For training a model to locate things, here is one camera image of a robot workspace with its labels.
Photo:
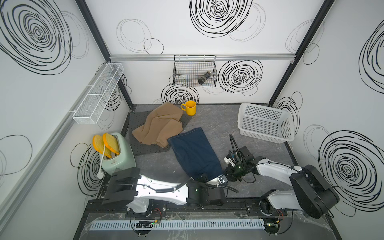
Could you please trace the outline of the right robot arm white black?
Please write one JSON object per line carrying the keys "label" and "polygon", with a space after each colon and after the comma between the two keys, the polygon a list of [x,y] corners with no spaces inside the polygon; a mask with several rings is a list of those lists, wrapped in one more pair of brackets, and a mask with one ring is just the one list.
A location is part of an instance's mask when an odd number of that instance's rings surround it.
{"label": "right robot arm white black", "polygon": [[224,158],[227,167],[224,174],[230,182],[241,182],[247,174],[264,176],[292,187],[290,191],[270,190],[261,196],[259,208],[266,216],[278,210],[303,211],[308,216],[319,219],[328,214],[340,197],[312,165],[289,166],[267,159],[254,157],[246,147],[229,152]]}

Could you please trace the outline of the blue denim skirt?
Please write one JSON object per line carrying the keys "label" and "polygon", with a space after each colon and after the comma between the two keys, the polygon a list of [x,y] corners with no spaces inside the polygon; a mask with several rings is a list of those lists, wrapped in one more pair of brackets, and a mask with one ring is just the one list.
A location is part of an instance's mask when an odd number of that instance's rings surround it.
{"label": "blue denim skirt", "polygon": [[219,159],[202,128],[194,128],[168,139],[176,159],[186,174],[197,180],[208,181],[223,174]]}

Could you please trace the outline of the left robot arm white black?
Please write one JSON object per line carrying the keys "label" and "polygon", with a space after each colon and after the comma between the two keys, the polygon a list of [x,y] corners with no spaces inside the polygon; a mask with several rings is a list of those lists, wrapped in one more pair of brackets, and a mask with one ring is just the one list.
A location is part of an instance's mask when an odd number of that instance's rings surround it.
{"label": "left robot arm white black", "polygon": [[224,175],[204,183],[189,178],[182,183],[154,180],[140,174],[140,168],[116,169],[107,184],[103,205],[123,205],[134,213],[147,212],[150,201],[163,201],[177,206],[205,207],[225,203],[225,189],[238,193]]}

